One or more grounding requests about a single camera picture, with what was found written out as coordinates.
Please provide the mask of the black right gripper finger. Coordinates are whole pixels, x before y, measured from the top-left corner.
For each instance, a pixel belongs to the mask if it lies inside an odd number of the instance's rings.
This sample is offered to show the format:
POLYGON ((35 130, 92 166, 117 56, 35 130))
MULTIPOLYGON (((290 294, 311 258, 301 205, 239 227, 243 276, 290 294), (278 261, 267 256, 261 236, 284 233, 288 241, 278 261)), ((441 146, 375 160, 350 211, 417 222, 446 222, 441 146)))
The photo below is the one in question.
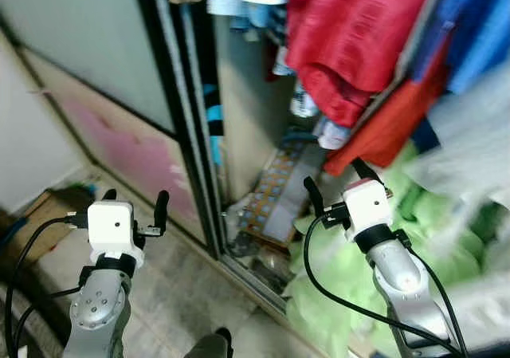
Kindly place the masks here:
POLYGON ((325 215, 324 199, 320 193, 320 188, 316 184, 316 180, 311 176, 306 176, 303 180, 303 185, 308 191, 309 201, 311 203, 314 215, 317 218, 325 215))
POLYGON ((351 161, 351 167, 353 168, 355 175, 357 175, 359 180, 372 180, 372 182, 376 182, 385 186, 382 177, 380 177, 379 173, 376 172, 375 169, 367 163, 367 161, 356 157, 351 161))

